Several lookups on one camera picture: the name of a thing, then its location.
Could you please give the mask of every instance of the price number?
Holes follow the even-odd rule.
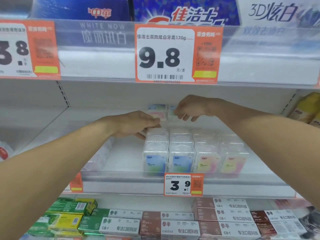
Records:
[[[179,181],[171,181],[172,187],[170,189],[173,191],[179,190],[179,183],[180,183]],[[185,181],[184,184],[185,184],[184,186],[187,188],[187,187],[190,187],[191,182]]]
[[[19,40],[15,43],[18,55],[27,56],[29,54],[28,45],[25,41]],[[9,41],[0,40],[0,65],[9,65],[12,62],[12,55],[7,49],[10,47]]]
[[[180,51],[177,48],[169,48],[165,52],[166,59],[157,62],[157,68],[163,68],[164,64],[168,67],[176,67],[180,64]],[[151,68],[156,61],[156,53],[151,47],[143,47],[139,50],[139,58],[142,62],[139,64],[142,68]]]

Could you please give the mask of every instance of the yellow bottle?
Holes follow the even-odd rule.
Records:
[[[320,93],[312,92],[298,103],[289,118],[309,124],[319,111]]]
[[[314,117],[314,119],[310,122],[310,125],[320,128],[320,112]]]

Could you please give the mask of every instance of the person's left hand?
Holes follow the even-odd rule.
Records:
[[[144,140],[146,137],[140,132],[146,132],[149,127],[161,127],[160,119],[154,119],[151,115],[142,111],[134,111],[120,115],[106,116],[101,118],[112,127],[114,133],[111,136],[125,137],[135,135]]]

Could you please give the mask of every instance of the forearm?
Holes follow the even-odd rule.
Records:
[[[96,121],[0,164],[0,235],[18,239],[51,206],[113,129]]]
[[[320,209],[320,130],[288,118],[212,99],[207,113],[234,131],[280,178]]]

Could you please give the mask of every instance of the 3.8 price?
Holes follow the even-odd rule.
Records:
[[[169,48],[166,50],[167,58],[165,61],[158,61],[157,68],[163,68],[164,63],[168,67],[176,67],[180,64],[179,55],[180,51],[177,48]],[[139,50],[139,58],[142,62],[139,64],[142,68],[150,68],[154,65],[156,61],[156,54],[153,48],[151,47],[143,47]]]
[[[170,188],[171,190],[175,191],[179,189],[179,181],[172,180],[171,183],[172,183],[172,187]],[[190,187],[191,182],[187,180],[184,182],[184,184],[185,184],[185,187]]]
[[[9,41],[0,40],[0,65],[9,65],[12,62],[12,55],[7,49],[10,47]],[[16,52],[18,55],[26,56],[29,54],[25,41],[16,42]]]

